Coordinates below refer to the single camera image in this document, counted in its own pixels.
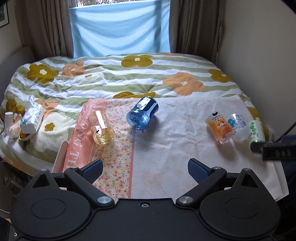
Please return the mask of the green dotted clear cup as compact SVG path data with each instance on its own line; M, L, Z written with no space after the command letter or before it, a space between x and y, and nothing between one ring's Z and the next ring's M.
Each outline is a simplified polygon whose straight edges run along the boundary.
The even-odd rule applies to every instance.
M265 135L263 131L263 126L259 118L250 121L247 124L249 136L248 144L251 147L252 143L265 143Z

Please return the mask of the white barcode clear cup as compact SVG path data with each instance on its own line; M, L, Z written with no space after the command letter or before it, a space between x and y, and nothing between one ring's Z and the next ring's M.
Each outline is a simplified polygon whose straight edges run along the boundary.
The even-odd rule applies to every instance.
M242 142L249 136L249 130L245 118L241 114L233 113L227 118L227 122L233 129L234 140Z

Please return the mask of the blue plastic cup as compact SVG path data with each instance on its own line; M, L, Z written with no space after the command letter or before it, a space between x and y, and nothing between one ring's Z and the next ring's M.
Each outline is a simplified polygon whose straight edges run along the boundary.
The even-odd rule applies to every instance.
M132 128L143 131L158 110L159 105L153 98L143 96L127 113L126 120Z

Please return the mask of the pink floral cloth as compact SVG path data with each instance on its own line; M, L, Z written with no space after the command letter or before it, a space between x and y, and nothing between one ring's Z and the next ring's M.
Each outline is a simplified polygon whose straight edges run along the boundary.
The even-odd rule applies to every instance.
M248 142L216 142L205 120L214 111L225 118L241 114L253 120L249 109L237 95L231 97L159 98L158 112L143 131L133 129L126 114L137 100L89 100L77 120L65 157L64 168L82 167L95 159L103 161L103 173L94 183L102 192L118 198L167 198L183 195L196 186L187 163L195 158L209 167L229 172L252 169L274 199L287 194L283 169L251 152ZM115 131L108 145L98 146L92 138L88 116L102 109Z

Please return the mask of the white tissue pack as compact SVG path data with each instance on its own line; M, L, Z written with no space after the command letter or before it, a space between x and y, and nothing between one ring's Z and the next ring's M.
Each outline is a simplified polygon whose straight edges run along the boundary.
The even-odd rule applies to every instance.
M29 108L25 112L21 122L21 132L24 134L36 133L42 122L44 108L34 101L33 96L29 96Z

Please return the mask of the small white bottle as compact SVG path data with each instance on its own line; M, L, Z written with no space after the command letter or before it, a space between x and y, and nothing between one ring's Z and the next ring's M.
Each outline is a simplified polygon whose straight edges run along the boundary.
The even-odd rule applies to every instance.
M7 132L13 123L14 113L11 111L7 111L4 117L4 130Z

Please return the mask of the flower striped duvet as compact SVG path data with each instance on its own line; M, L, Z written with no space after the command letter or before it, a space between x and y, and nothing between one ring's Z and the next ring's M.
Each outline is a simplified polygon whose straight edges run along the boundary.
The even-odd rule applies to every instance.
M230 76L203 57L140 53L105 57L49 57L18 67L6 85L1 115L24 115L29 99L43 106L38 132L28 141L1 129L1 158L26 174L53 167L69 140L82 107L91 98L242 98L254 118L259 112Z

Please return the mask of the brown right curtain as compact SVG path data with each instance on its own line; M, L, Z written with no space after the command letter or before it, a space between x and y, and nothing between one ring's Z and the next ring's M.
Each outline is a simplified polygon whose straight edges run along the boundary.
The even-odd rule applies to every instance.
M216 63L224 8L223 0L171 1L171 52L196 55Z

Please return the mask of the brown curtain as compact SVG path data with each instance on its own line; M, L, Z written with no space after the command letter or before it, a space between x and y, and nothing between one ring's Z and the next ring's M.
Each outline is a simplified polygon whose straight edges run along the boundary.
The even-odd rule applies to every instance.
M73 57L68 1L15 1L21 42L36 59Z
M171 52L196 55L216 63L224 8L223 0L171 1Z

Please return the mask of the brown left curtain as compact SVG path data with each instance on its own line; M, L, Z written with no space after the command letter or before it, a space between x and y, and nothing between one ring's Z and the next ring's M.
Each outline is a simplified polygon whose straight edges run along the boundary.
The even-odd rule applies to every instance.
M15 1L21 42L36 59L73 57L68 1Z

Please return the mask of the light blue window cloth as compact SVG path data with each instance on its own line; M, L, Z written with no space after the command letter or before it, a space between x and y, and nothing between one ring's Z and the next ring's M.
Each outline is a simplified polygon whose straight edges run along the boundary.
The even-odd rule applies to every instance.
M126 1L69 10L74 57L169 53L170 1Z

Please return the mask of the window frame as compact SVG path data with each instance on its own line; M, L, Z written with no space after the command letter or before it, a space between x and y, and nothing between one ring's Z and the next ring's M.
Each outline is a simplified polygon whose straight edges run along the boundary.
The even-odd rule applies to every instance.
M82 7L82 6L124 3L129 1L137 1L137 0L69 0L68 3L70 8L74 8L74 7Z

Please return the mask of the framed wall picture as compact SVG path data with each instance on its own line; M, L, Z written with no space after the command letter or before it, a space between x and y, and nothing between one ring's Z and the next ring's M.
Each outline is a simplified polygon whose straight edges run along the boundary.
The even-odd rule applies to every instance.
M9 23L8 5L7 3L4 3L0 8L0 28L8 25Z

